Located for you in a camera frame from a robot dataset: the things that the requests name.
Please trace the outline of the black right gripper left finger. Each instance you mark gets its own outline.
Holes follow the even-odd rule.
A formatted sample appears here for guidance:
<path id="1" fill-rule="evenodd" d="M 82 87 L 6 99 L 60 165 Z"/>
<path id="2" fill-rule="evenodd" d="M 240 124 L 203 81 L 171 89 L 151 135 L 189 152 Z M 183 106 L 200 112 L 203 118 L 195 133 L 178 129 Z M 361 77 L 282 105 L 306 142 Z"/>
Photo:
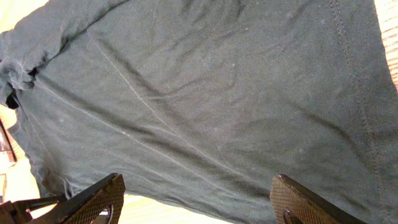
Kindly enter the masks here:
<path id="1" fill-rule="evenodd" d="M 30 222 L 33 224 L 118 224 L 125 190 L 123 176 L 112 173 Z"/>

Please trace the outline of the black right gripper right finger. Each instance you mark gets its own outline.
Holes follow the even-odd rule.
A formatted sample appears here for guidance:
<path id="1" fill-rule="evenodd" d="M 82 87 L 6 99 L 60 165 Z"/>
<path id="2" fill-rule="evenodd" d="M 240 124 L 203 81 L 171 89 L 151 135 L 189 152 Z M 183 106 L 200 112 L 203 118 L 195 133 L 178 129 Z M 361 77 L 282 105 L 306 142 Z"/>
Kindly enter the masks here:
<path id="1" fill-rule="evenodd" d="M 366 224 L 284 174 L 273 177 L 270 200 L 278 224 Z"/>

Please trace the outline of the black t-shirt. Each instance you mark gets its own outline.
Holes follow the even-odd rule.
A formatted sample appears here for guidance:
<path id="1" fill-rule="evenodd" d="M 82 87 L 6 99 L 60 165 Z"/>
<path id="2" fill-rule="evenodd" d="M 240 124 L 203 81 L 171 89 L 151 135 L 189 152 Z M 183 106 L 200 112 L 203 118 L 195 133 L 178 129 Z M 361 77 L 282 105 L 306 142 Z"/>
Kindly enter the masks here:
<path id="1" fill-rule="evenodd" d="M 373 1 L 49 1 L 1 34 L 1 103 L 43 197 L 127 192 L 274 223 L 285 174 L 397 222 L 397 90 Z"/>

